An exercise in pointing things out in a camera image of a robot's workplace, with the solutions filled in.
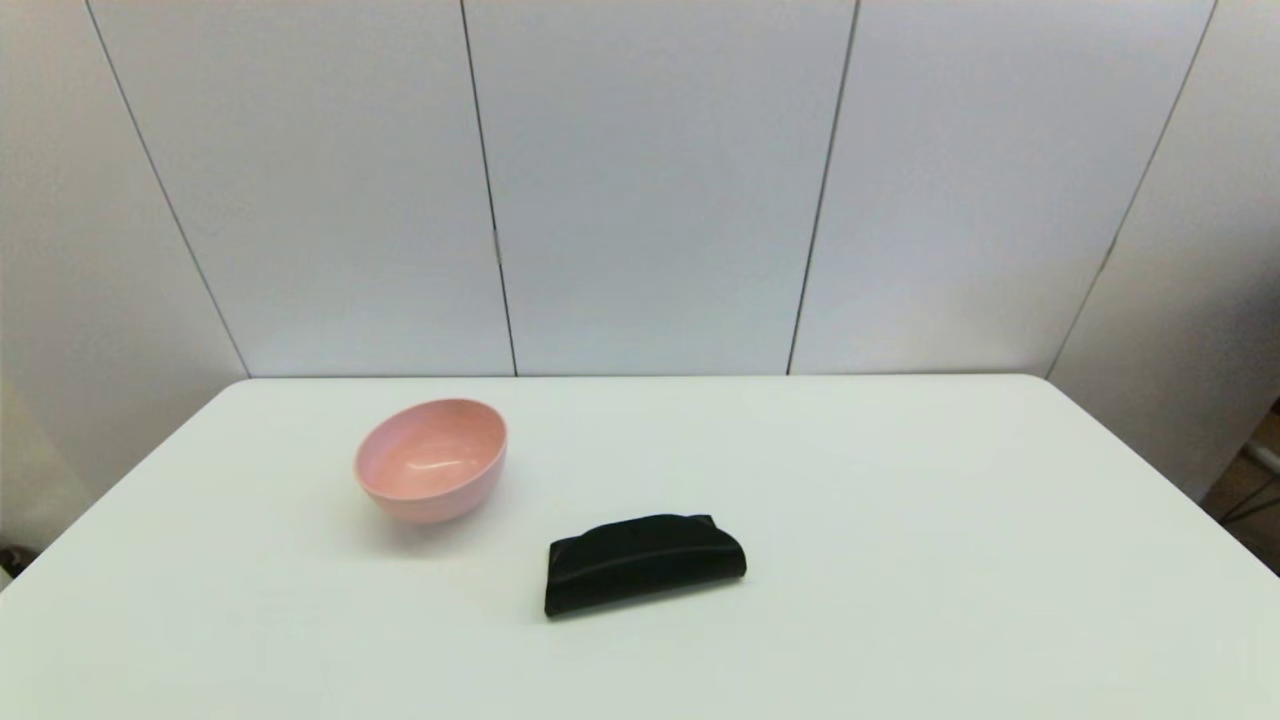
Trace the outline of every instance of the dark corner object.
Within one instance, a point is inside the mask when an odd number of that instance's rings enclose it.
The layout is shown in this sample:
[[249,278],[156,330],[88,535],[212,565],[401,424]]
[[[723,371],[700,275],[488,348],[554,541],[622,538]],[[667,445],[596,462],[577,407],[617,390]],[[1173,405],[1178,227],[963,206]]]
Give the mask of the dark corner object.
[[742,546],[710,515],[650,515],[552,543],[548,618],[746,574]]

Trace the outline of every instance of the table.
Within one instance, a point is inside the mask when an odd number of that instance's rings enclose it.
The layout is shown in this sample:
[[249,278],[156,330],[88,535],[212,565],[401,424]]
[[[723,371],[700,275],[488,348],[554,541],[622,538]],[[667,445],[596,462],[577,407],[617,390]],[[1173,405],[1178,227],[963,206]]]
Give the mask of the table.
[[[385,520],[392,413],[511,429],[490,501]],[[541,615],[547,546],[712,514],[746,578]],[[0,593],[0,717],[1280,716],[1280,580],[1020,375],[250,380]]]

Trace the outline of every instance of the floor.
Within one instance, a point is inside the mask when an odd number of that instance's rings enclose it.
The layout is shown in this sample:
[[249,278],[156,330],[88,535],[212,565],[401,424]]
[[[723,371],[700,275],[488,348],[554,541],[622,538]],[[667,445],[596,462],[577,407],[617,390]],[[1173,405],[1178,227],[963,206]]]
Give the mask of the floor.
[[[1280,414],[1272,411],[1267,415],[1253,438],[1280,454]],[[1248,509],[1280,498],[1280,478],[1268,474],[1243,454],[1238,455],[1222,473],[1222,478],[1208,491],[1201,507],[1221,521],[1229,510],[1258,488],[1263,489],[1235,511],[1239,520],[1226,521],[1224,527],[1240,541],[1240,544],[1280,575],[1280,505],[1242,516]]]

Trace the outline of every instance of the white wall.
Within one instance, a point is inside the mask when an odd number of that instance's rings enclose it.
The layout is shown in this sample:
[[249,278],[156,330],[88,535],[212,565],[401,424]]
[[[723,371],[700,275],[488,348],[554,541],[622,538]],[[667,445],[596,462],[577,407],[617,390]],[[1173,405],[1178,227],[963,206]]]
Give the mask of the white wall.
[[4,378],[96,495],[244,369],[84,4],[0,3],[0,53]]
[[852,1],[466,6],[520,373],[785,373]]
[[863,0],[792,372],[1044,375],[1212,0]]
[[1280,396],[1280,3],[1219,1],[1050,380],[1196,498]]
[[[147,147],[84,4],[0,4],[3,372],[92,492],[246,375],[232,337],[257,374],[786,372],[850,0],[93,8]],[[1208,9],[865,0],[794,369],[1044,373]],[[1221,1],[1051,374],[1192,495],[1280,392],[1277,28]]]
[[93,0],[253,375],[509,375],[457,0]]

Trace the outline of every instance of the wall panel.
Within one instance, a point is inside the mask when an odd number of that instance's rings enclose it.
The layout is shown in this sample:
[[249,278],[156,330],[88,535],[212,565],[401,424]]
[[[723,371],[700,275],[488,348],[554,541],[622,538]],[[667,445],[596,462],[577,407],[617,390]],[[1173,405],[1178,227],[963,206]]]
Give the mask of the wall panel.
[[792,370],[1043,375],[1210,0],[864,0]]
[[468,0],[521,374],[786,372],[851,0]]
[[1050,380],[1194,498],[1280,396],[1280,4],[1220,0]]
[[511,374],[456,0],[92,6],[252,374]]

